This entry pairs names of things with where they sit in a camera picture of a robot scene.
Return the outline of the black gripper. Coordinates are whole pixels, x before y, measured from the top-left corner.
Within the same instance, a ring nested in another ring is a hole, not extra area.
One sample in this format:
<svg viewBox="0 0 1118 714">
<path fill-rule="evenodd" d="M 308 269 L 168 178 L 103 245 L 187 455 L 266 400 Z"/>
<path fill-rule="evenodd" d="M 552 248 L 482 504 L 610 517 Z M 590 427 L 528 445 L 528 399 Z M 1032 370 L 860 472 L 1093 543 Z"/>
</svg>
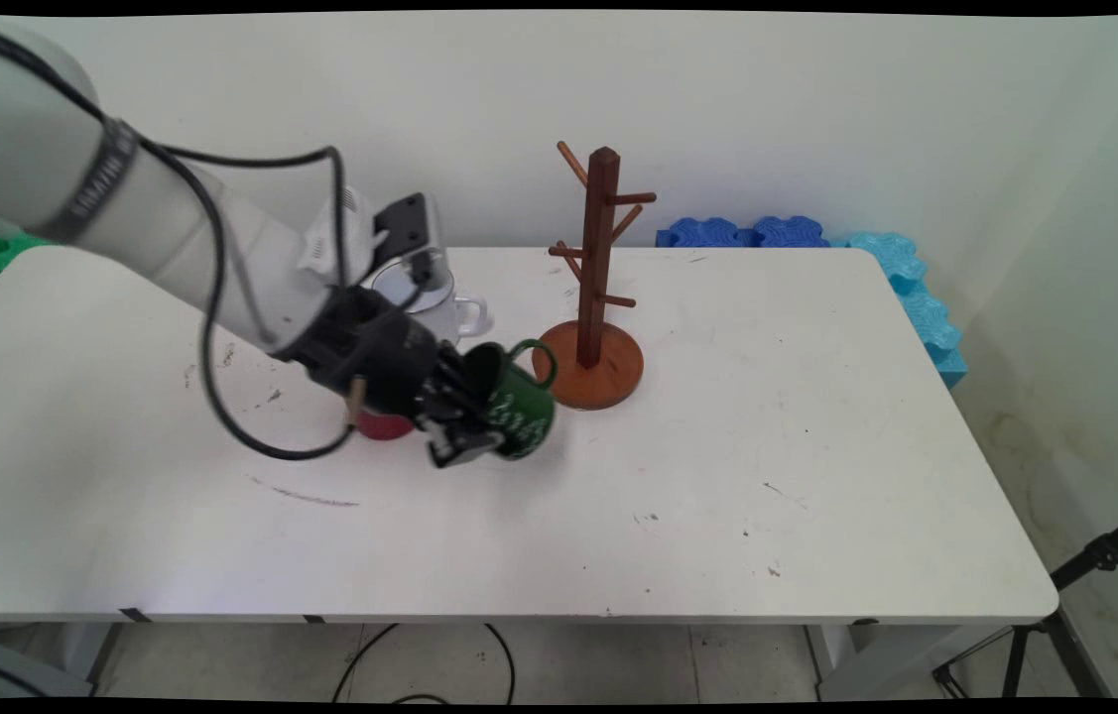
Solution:
<svg viewBox="0 0 1118 714">
<path fill-rule="evenodd" d="M 489 398 L 457 349 L 377 291 L 326 291 L 307 329 L 274 358 L 300 363 L 314 383 L 340 396 L 363 379 L 364 407 L 414 417 L 435 467 L 504 446 L 504 430 L 492 423 Z"/>
</svg>

